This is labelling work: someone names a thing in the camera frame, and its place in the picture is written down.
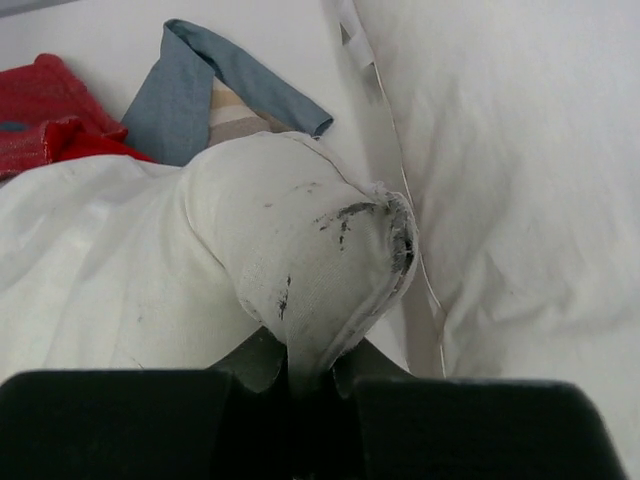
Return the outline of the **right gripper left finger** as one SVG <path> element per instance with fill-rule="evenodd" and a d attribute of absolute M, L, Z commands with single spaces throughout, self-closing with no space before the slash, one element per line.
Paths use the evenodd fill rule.
<path fill-rule="evenodd" d="M 200 369 L 32 370 L 1 386 L 5 479 L 302 479 L 286 351 L 260 329 Z"/>

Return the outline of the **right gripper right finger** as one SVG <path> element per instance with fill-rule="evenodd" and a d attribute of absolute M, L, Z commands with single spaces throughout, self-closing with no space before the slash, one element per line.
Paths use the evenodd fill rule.
<path fill-rule="evenodd" d="M 603 420 L 555 381 L 410 375 L 368 341 L 332 369 L 366 479 L 622 479 Z"/>

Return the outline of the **red pillowcase with grey print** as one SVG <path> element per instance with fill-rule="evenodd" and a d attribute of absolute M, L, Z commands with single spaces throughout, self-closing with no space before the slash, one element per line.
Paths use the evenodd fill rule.
<path fill-rule="evenodd" d="M 66 64 L 52 54 L 1 73 L 1 178 L 94 155 L 151 160 L 125 144 L 113 119 Z"/>

